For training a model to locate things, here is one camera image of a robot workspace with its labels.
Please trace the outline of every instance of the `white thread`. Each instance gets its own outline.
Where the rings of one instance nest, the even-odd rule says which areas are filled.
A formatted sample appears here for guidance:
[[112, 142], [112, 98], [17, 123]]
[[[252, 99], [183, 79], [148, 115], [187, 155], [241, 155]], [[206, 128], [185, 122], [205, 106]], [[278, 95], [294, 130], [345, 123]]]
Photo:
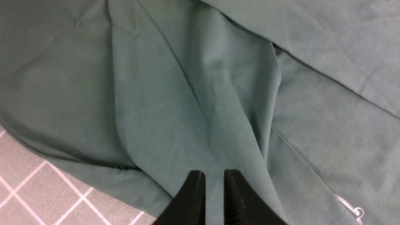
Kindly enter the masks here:
[[361, 209], [360, 207], [356, 207], [356, 208], [353, 208], [346, 200], [344, 200], [342, 197], [340, 197], [340, 196], [337, 196], [337, 195], [335, 195], [337, 198], [338, 198], [338, 200], [344, 205], [344, 206], [346, 206], [346, 208], [348, 208], [350, 211], [352, 211], [356, 216], [358, 216], [357, 217], [357, 221], [358, 221], [358, 223], [360, 224], [360, 225], [362, 225], [362, 222], [361, 222], [361, 218], [362, 218], [362, 216], [364, 216], [364, 210], [363, 209]]

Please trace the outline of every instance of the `garment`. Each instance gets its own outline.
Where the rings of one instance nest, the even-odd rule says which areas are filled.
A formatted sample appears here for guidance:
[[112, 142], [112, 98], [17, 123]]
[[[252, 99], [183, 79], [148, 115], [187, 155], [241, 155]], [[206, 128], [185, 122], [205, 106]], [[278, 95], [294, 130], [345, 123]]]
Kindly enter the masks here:
[[399, 10], [344, 2], [3, 0], [0, 123], [155, 217], [201, 170], [221, 224], [238, 169], [288, 224], [395, 224]]

